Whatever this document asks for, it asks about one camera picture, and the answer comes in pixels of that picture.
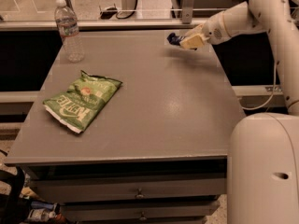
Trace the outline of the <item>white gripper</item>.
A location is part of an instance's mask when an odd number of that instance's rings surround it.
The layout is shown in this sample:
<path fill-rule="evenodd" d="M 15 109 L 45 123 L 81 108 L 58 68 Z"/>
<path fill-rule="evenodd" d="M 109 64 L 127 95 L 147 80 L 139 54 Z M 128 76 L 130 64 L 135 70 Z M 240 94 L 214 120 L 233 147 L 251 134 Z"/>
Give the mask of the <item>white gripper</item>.
<path fill-rule="evenodd" d="M 223 13 L 213 15 L 204 25 L 195 26 L 185 36 L 179 42 L 184 49 L 198 49 L 203 47 L 206 42 L 219 45 L 231 39 L 225 28 Z"/>

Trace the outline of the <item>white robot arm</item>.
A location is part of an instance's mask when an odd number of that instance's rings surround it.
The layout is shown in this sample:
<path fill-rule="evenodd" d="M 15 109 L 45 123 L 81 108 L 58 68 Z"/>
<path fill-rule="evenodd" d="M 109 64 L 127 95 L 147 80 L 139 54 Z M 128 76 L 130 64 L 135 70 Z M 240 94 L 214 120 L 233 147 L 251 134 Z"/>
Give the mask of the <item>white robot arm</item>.
<path fill-rule="evenodd" d="M 179 42 L 185 49 L 266 34 L 285 110 L 235 126 L 227 156 L 227 224 L 299 224 L 299 31 L 289 0 L 247 0 L 210 17 Z"/>

